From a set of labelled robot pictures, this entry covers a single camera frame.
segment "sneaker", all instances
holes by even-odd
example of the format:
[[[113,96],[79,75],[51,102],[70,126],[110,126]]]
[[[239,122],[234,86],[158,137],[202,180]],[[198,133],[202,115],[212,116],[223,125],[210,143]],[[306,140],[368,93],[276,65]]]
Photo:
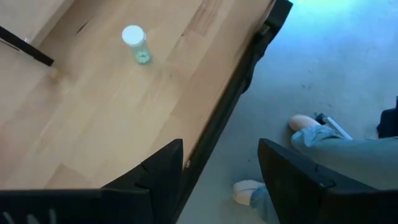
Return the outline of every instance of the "sneaker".
[[[321,125],[318,123],[318,121],[315,121],[314,119],[310,118],[309,116],[305,116],[302,114],[296,114],[293,117],[291,117],[289,126],[293,131],[300,131],[303,128],[309,127],[309,126],[316,126],[316,125]]]
[[[257,188],[264,185],[264,183],[260,183],[254,180],[240,181],[233,186],[233,198],[241,205],[250,205],[250,199],[253,192]]]

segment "wooden table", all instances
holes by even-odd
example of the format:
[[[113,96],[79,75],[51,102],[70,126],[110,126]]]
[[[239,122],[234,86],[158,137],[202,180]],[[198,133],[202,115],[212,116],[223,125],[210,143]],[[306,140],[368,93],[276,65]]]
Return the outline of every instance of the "wooden table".
[[[271,0],[76,1],[39,48],[57,71],[22,56],[4,62],[18,74],[1,82],[0,187],[101,187],[175,138],[188,161],[270,8]],[[148,66],[121,39],[130,24],[147,33]]]

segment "small bottle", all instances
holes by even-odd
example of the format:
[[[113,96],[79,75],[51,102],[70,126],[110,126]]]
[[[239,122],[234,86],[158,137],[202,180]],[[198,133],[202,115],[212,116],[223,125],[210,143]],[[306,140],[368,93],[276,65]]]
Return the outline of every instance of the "small bottle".
[[[152,60],[149,52],[145,32],[139,26],[127,26],[122,32],[123,41],[130,47],[137,63],[146,65]]]

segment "black object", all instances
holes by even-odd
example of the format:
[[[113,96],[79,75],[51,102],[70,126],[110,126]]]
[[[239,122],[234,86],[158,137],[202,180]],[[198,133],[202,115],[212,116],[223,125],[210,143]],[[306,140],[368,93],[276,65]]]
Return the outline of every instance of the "black object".
[[[258,156],[281,224],[398,223],[398,190],[376,190],[268,139]]]
[[[246,86],[243,93],[248,90],[253,78],[254,67],[264,56],[264,53],[272,40],[284,25],[293,4],[287,0],[276,0],[260,30],[254,35],[250,46],[240,61],[237,71],[246,73]]]
[[[101,189],[0,191],[0,223],[172,223],[182,160],[176,139]]]
[[[398,96],[396,98],[396,107],[381,113],[377,131],[379,132],[379,138],[398,136]]]
[[[21,40],[19,37],[9,32],[5,28],[0,26],[0,38],[6,41],[12,48],[17,48],[28,55],[32,56],[36,60],[42,62],[47,66],[51,66],[54,63],[54,60],[49,56],[43,54],[41,51],[37,50],[27,42]]]
[[[318,114],[318,116],[315,118],[315,121],[317,121],[318,123],[324,125],[326,124],[323,119],[324,117],[326,117],[323,113]]]

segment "gray pants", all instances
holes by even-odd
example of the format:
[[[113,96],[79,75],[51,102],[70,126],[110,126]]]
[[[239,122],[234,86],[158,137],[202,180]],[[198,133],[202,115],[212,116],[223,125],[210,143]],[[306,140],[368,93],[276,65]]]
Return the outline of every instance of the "gray pants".
[[[313,161],[379,190],[398,189],[398,138],[346,140],[327,126],[312,126],[292,136],[292,144]],[[265,187],[251,197],[262,219],[279,223]]]

